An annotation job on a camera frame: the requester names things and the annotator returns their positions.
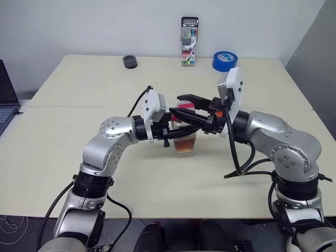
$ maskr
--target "floor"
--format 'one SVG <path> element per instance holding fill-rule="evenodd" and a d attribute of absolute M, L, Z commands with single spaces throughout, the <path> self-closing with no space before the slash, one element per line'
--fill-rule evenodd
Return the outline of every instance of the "floor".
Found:
<path fill-rule="evenodd" d="M 9 216 L 8 221 L 20 224 L 23 218 L 19 216 Z M 22 239 L 13 245 L 0 244 L 0 251 L 26 251 L 34 252 L 36 246 L 37 233 L 41 224 L 39 218 L 29 218 L 29 225 L 26 234 Z M 145 225 L 154 221 L 159 221 L 165 228 L 166 240 L 170 251 L 187 251 L 193 249 L 192 226 L 193 219 L 133 219 L 130 227 L 118 241 L 113 251 L 132 252 L 137 238 Z M 250 240 L 255 252 L 285 251 L 285 237 L 279 233 L 276 224 L 265 223 L 258 225 L 247 225 L 242 220 L 217 219 L 221 227 L 226 230 L 234 239 Z M 47 223 L 43 236 L 43 243 L 52 238 L 53 228 L 56 219 L 50 219 Z M 99 245 L 110 244 L 124 228 L 126 219 L 108 219 L 105 221 L 104 229 L 99 241 Z M 17 240 L 27 226 L 27 218 L 15 234 L 5 234 L 0 229 L 0 241 L 10 243 Z"/>

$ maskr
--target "robotic arm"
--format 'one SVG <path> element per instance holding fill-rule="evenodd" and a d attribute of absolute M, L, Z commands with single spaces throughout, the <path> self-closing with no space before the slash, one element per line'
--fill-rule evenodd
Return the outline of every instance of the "robotic arm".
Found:
<path fill-rule="evenodd" d="M 55 238 L 39 251 L 80 252 L 97 244 L 105 216 L 101 208 L 127 146 L 141 140 L 158 139 L 164 140 L 167 147 L 168 139 L 184 137 L 199 129 L 225 137 L 229 134 L 228 118 L 233 120 L 235 141 L 253 144 L 275 164 L 273 181 L 277 200 L 272 210 L 280 229 L 293 236 L 304 252 L 335 251 L 336 230 L 323 225 L 318 189 L 318 179 L 322 177 L 316 164 L 321 153 L 319 141 L 274 115 L 239 111 L 242 88 L 238 69 L 234 69 L 218 84 L 220 98 L 207 100 L 192 94 L 178 97 L 191 101 L 196 109 L 206 110 L 207 117 L 183 108 L 170 108 L 166 113 L 163 96 L 149 90 L 143 105 L 144 119 L 140 116 L 106 119 L 84 149 L 80 171 L 74 177 L 74 186 L 55 226 Z M 172 115 L 189 126 L 171 130 Z"/>

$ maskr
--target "white wall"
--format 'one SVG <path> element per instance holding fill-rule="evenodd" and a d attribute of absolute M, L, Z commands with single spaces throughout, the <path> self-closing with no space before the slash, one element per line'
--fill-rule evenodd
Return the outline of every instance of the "white wall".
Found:
<path fill-rule="evenodd" d="M 197 55 L 230 50 L 286 64 L 324 0 L 0 0 L 0 58 L 17 92 L 37 90 L 65 54 L 180 55 L 198 16 Z"/>

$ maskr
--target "brown liquid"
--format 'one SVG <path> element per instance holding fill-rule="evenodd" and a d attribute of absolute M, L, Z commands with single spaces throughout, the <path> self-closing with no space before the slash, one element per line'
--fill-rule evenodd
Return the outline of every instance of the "brown liquid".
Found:
<path fill-rule="evenodd" d="M 187 152 L 194 149 L 196 137 L 191 139 L 175 139 L 174 147 L 177 152 Z"/>

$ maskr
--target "gray wall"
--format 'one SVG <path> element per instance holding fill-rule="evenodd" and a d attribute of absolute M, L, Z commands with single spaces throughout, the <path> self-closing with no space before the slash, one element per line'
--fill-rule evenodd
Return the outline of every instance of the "gray wall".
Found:
<path fill-rule="evenodd" d="M 285 65 L 323 2 L 0 0 L 0 58 L 16 91 L 34 92 L 66 54 L 179 56 L 181 17 L 195 15 L 198 56 L 230 50 Z"/>
<path fill-rule="evenodd" d="M 336 139 L 336 0 L 326 0 L 286 70 Z"/>

